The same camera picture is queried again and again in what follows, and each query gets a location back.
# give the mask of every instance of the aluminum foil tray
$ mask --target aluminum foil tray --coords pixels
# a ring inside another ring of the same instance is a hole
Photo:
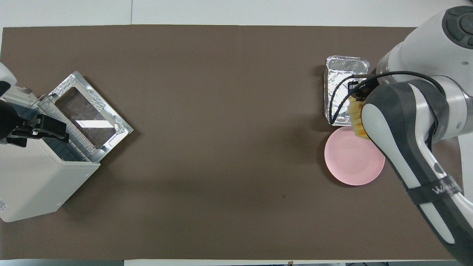
[[[327,68],[325,69],[324,75],[324,112],[327,121],[330,123],[329,103],[335,87],[346,77],[354,74],[367,74],[369,62],[368,60],[359,57],[332,55],[327,57],[325,65]],[[333,98],[332,115],[335,114],[343,98],[348,94],[348,82],[355,80],[363,79],[348,80],[338,88]],[[342,106],[337,119],[332,125],[351,125],[350,116],[348,115],[348,105],[349,102],[346,101]]]
[[[22,116],[45,114],[66,124],[69,143],[45,140],[67,161],[98,163],[133,128],[77,71],[41,96]]]

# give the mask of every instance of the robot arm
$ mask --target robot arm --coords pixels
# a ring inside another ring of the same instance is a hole
[[[443,81],[442,87],[448,87],[448,80]],[[446,249],[472,265],[473,204],[460,194],[426,144],[434,115],[422,91],[438,93],[419,80],[380,85],[365,101],[363,127]]]
[[[473,265],[473,204],[429,144],[473,131],[472,66],[473,7],[449,9],[414,30],[377,66],[377,74],[414,71],[437,86],[408,75],[384,76],[361,111],[365,131],[414,204],[446,249],[466,265]]]
[[[18,89],[16,83],[15,76],[0,63],[0,97],[8,94],[10,88]],[[38,114],[33,119],[20,117],[13,104],[0,99],[0,144],[26,147],[27,138],[54,138],[69,142],[65,123],[44,114]]]

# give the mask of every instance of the brown table mat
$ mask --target brown table mat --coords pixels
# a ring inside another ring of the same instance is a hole
[[[374,67],[411,31],[5,28],[19,86],[78,70],[135,132],[57,212],[0,222],[0,258],[451,259],[388,164],[350,187],[324,163],[326,57]],[[435,148],[461,177],[458,141]]]

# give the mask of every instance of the sponge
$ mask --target sponge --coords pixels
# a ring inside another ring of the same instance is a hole
[[[365,129],[363,128],[363,124],[361,123],[361,109],[365,101],[357,101],[352,96],[350,96],[348,100],[350,101],[350,105],[348,106],[348,114],[350,115],[350,122],[353,126],[355,135],[360,138],[369,140],[369,137],[366,134]]]

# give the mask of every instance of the foil container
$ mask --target foil container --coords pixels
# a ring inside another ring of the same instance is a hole
[[[359,57],[332,55],[327,57],[325,65],[327,68],[324,75],[324,112],[327,121],[330,123],[330,99],[333,97],[332,115],[334,115],[343,98],[348,94],[348,82],[363,79],[345,81],[333,95],[335,87],[346,77],[354,74],[367,74],[369,62]],[[350,116],[348,115],[349,104],[348,100],[343,104],[337,119],[332,124],[333,126],[351,125]]]

